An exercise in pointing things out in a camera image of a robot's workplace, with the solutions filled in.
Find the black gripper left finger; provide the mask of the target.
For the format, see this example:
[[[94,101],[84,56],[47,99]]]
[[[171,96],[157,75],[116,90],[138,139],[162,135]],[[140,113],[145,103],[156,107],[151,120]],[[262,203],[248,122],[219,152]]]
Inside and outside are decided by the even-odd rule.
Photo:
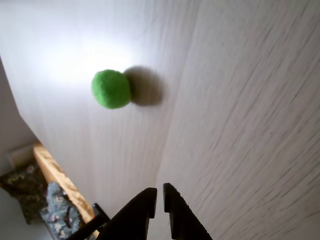
[[[148,187],[130,200],[102,229],[99,240],[146,240],[155,217],[157,189]]]

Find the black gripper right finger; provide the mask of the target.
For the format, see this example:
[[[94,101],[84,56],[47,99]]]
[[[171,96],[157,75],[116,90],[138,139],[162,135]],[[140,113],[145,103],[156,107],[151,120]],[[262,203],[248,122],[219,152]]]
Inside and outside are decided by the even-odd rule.
[[[184,198],[170,183],[163,184],[164,211],[169,214],[173,240],[211,240],[202,223],[194,215]]]

